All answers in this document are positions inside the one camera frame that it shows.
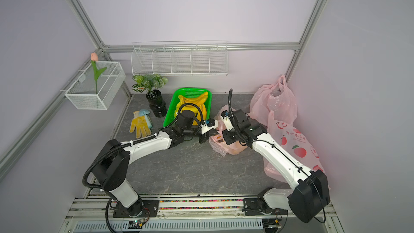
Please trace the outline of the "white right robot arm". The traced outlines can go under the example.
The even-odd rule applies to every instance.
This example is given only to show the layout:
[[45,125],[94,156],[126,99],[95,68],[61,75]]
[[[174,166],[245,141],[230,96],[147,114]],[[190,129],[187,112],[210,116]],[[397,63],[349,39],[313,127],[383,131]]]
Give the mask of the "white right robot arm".
[[283,196],[273,188],[263,192],[263,201],[271,209],[290,210],[302,222],[308,223],[331,202],[328,179],[321,171],[313,171],[284,150],[258,125],[233,125],[225,121],[223,138],[227,143],[240,141],[261,154],[283,176],[292,193]]

